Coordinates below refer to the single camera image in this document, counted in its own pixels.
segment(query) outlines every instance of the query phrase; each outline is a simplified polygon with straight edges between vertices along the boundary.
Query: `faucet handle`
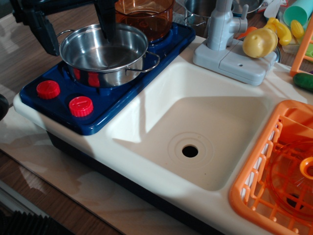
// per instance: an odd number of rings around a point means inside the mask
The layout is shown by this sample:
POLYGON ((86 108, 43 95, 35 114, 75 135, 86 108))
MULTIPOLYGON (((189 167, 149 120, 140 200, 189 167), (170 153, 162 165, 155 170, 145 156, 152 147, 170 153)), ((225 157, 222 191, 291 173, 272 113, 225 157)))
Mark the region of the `faucet handle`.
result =
POLYGON ((243 12, 241 14, 241 19, 242 20, 245 20, 246 19, 246 16, 248 14, 248 9, 249 9, 249 6, 248 4, 245 4, 244 7, 243 7, 243 12))

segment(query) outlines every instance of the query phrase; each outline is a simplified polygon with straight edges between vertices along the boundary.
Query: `toy sink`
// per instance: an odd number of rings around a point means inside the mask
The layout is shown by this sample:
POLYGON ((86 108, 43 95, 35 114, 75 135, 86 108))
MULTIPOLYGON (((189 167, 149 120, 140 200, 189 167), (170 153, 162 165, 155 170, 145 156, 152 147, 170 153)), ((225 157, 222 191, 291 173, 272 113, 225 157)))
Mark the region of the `toy sink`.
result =
MULTIPOLYGON (((102 173, 113 170, 179 212, 225 234, 267 234, 236 214, 229 190, 275 106, 285 99, 313 103, 295 89, 287 67, 274 65, 258 86, 192 63, 196 39, 101 130, 80 135, 21 102, 16 111, 47 130, 54 145, 102 173)), ((192 219, 183 220, 194 223, 192 219)))
POLYGON ((191 64, 166 68, 108 124, 115 144, 205 190, 227 182, 270 101, 191 64))

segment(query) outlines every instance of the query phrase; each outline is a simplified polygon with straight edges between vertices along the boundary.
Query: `drain hole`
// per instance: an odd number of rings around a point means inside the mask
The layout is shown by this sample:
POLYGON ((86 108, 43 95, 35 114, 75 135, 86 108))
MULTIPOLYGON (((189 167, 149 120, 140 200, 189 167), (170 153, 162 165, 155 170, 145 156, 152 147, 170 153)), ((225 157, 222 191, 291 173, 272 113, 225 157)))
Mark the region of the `drain hole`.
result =
POLYGON ((187 145, 182 149, 182 153, 184 156, 186 156, 188 158, 193 158, 193 157, 197 156, 198 149, 193 145, 187 145))

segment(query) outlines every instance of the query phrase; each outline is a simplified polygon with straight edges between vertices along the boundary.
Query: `sink basin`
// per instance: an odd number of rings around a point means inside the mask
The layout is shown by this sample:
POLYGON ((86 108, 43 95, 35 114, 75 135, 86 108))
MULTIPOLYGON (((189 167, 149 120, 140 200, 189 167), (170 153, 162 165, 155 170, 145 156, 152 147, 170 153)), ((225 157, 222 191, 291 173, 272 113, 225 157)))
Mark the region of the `sink basin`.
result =
POLYGON ((205 190, 219 190, 268 114, 268 104, 249 85, 177 63, 108 126, 121 146, 205 190))

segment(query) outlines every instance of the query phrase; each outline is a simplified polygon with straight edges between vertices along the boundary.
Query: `yellow toy fruit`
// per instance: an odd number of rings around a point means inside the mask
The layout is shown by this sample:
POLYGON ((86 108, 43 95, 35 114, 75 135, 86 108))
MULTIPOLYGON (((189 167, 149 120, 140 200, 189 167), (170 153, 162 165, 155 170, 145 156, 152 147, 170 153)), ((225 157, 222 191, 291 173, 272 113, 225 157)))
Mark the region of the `yellow toy fruit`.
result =
POLYGON ((291 32, 296 39, 300 39, 304 35, 302 24, 297 20, 292 20, 290 24, 291 32))
POLYGON ((272 30, 259 28, 246 36, 243 42, 243 50, 247 56, 261 58, 274 51, 277 43, 277 35, 272 30))
POLYGON ((271 30, 273 30, 274 33, 276 33, 276 26, 273 24, 275 18, 271 17, 269 18, 268 22, 266 23, 266 25, 263 28, 269 28, 271 30))
POLYGON ((279 44, 282 46, 288 45, 292 40, 291 32, 288 27, 280 23, 278 19, 274 19, 272 23, 276 26, 279 44))

